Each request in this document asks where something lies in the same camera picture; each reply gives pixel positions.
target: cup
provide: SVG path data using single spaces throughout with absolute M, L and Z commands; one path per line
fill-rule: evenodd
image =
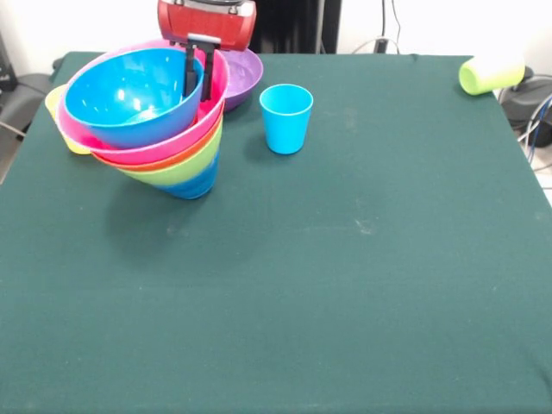
M 260 94 L 267 145 L 276 154 L 294 154 L 304 145 L 314 98 L 297 85 L 274 85 Z
M 460 68 L 460 85 L 470 95 L 479 95 L 519 84 L 524 78 L 525 60 L 517 53 L 489 53 L 475 56 Z
M 47 94 L 46 99 L 44 101 L 44 104 L 46 105 L 46 108 L 48 109 L 48 112 L 50 112 L 50 115 L 53 118 L 53 121 L 55 122 L 55 113 L 58 109 L 58 106 L 60 105 L 60 99 L 63 95 L 63 92 L 65 91 L 67 85 L 58 86 L 55 89 L 52 89 L 50 93 Z M 71 138 L 69 138 L 67 135 L 65 135 L 63 132 L 61 132 L 61 136 L 63 137 L 63 140 L 66 142 L 67 147 L 69 150 L 75 154 L 78 155 L 87 155 L 90 153 L 90 151 L 84 147 L 81 147 L 79 144 L 74 142 Z

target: yellow-green cup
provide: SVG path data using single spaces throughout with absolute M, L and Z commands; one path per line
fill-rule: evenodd
M 50 93 L 47 94 L 46 99 L 44 101 L 44 104 L 46 105 L 48 112 L 50 112 L 50 115 L 52 116 L 52 119 L 54 122 L 55 122 L 55 112 L 58 109 L 58 105 L 60 104 L 60 99 L 63 96 L 63 92 L 66 90 L 66 87 L 67 85 L 62 85 L 62 86 L 58 86 L 55 89 L 52 89 Z M 88 149 L 81 147 L 79 144 L 74 142 L 71 138 L 63 134 L 61 131 L 60 133 L 61 133 L 61 136 L 63 137 L 63 140 L 66 142 L 67 147 L 71 150 L 71 152 L 78 155 L 88 155 L 90 153 Z
M 462 89 L 479 95 L 519 84 L 524 78 L 525 60 L 518 54 L 475 56 L 460 68 Z

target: bowl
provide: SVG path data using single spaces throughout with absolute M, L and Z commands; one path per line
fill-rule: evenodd
M 111 57 L 81 73 L 65 94 L 67 114 L 113 147 L 155 144 L 185 130 L 198 111 L 204 78 L 183 97 L 185 51 L 150 48 Z
M 215 125 L 213 125 L 210 129 L 210 131 L 205 134 L 198 142 L 193 144 L 192 146 L 188 147 L 184 151 L 182 151 L 179 154 L 176 154 L 172 157 L 166 158 L 162 161 L 152 162 L 150 164 L 141 164 L 141 165 L 127 165 L 127 164 L 117 164 L 115 162 L 111 162 L 109 160 L 106 160 L 102 155 L 100 154 L 94 154 L 94 157 L 96 157 L 98 160 L 102 161 L 104 164 L 107 164 L 108 166 L 113 166 L 114 168 L 122 168 L 127 171 L 155 171 L 160 170 L 163 168 L 167 168 L 168 166 L 173 166 L 175 164 L 180 163 L 181 161 L 184 161 L 188 158 L 190 158 L 192 155 L 197 153 L 201 148 L 203 148 L 213 137 L 213 135 L 218 131 L 219 127 L 221 126 L 223 122 L 223 112 L 221 111 L 218 120 L 216 121 Z
M 46 108 L 48 109 L 48 112 L 53 118 L 53 121 L 55 123 L 55 113 L 58 109 L 58 106 L 60 105 L 60 99 L 63 95 L 63 92 L 65 91 L 67 85 L 60 85 L 55 89 L 52 89 L 44 99 L 44 104 L 46 105 Z M 78 155 L 88 155 L 90 154 L 90 151 L 86 148 L 82 148 L 79 144 L 76 144 L 72 141 L 71 138 L 69 138 L 67 135 L 63 134 L 61 131 L 61 136 L 63 138 L 63 141 L 66 143 L 67 147 L 72 153 L 78 154 Z
M 254 52 L 223 52 L 228 62 L 230 78 L 226 92 L 225 111 L 234 110 L 251 95 L 253 88 L 260 82 L 264 71 L 262 61 Z
M 199 175 L 176 185 L 157 185 L 156 187 L 176 198 L 195 200 L 207 194 L 215 185 L 218 173 L 219 153 L 215 159 Z
M 115 52 L 103 54 L 77 72 L 69 83 L 76 79 L 81 72 L 87 71 L 91 67 L 94 67 L 94 65 L 108 59 L 110 56 L 134 50 L 142 50 L 147 47 L 165 47 L 169 49 L 177 48 L 177 46 L 170 46 L 168 41 L 158 40 L 125 47 L 124 49 L 120 49 Z M 196 51 L 196 57 L 200 61 L 204 62 L 205 55 L 201 50 Z M 197 123 L 189 127 L 186 131 L 175 135 L 173 138 L 146 147 L 117 149 L 101 142 L 83 125 L 75 122 L 64 110 L 64 105 L 60 105 L 58 108 L 56 122 L 58 124 L 58 128 L 60 128 L 64 134 L 69 136 L 73 141 L 77 142 L 82 147 L 89 149 L 97 155 L 101 155 L 104 160 L 126 165 L 140 165 L 157 162 L 181 153 L 207 134 L 213 124 L 215 124 L 220 111 L 223 108 L 223 97 L 228 88 L 228 79 L 229 68 L 226 63 L 226 59 L 223 57 L 221 52 L 215 51 L 213 89 L 211 94 L 212 99 L 204 101 L 199 105 Z
M 223 135 L 221 122 L 210 141 L 192 157 L 156 171 L 130 171 L 117 168 L 133 179 L 150 185 L 175 185 L 200 174 L 214 159 Z

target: blue bowl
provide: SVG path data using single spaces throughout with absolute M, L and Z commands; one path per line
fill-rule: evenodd
M 174 197 L 183 198 L 184 200 L 200 198 L 207 194 L 215 185 L 216 174 L 218 173 L 218 157 L 219 153 L 216 153 L 213 162 L 193 179 L 176 185 L 157 185 L 156 187 Z
M 66 93 L 67 113 L 112 147 L 136 148 L 172 138 L 193 122 L 204 69 L 194 60 L 198 84 L 182 97 L 185 51 L 143 49 L 115 56 L 80 75 Z

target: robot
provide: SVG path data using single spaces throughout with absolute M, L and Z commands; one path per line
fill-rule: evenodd
M 252 0 L 158 0 L 157 15 L 163 38 L 186 49 L 185 97 L 198 82 L 193 70 L 194 49 L 205 52 L 204 101 L 210 99 L 215 49 L 245 50 L 257 9 Z

